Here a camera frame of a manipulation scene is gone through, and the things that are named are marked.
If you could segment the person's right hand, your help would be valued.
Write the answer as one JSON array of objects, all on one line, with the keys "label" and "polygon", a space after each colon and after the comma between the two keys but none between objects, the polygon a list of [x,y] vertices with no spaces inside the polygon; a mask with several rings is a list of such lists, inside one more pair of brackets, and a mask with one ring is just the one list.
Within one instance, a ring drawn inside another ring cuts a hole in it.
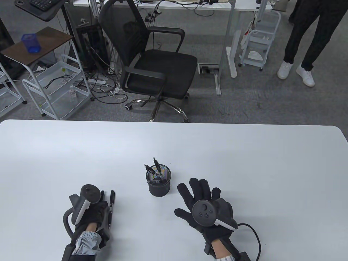
[{"label": "person's right hand", "polygon": [[220,225],[214,225],[211,227],[200,226],[192,216],[192,208],[197,201],[202,199],[207,201],[215,201],[220,198],[221,190],[217,187],[211,190],[208,181],[205,179],[198,180],[196,178],[191,178],[189,180],[189,184],[193,194],[189,192],[187,186],[184,183],[181,183],[177,186],[177,190],[183,198],[184,203],[189,209],[189,212],[181,208],[177,208],[174,210],[175,215],[185,220],[190,225],[190,227],[198,230],[203,235],[205,241],[212,243],[215,240],[224,240],[228,244],[231,244],[231,230],[228,230]]}]

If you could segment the person's left hand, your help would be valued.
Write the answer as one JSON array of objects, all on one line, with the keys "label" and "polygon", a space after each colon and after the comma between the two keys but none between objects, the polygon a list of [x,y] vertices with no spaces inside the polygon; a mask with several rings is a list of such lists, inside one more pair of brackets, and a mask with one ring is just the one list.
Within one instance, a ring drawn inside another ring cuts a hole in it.
[{"label": "person's left hand", "polygon": [[89,224],[95,223],[96,233],[101,237],[99,248],[107,245],[116,194],[111,190],[109,202],[104,200],[104,196],[104,191],[86,185],[80,195],[73,194],[69,197],[72,207],[64,214],[63,223],[71,240],[76,240]]}]

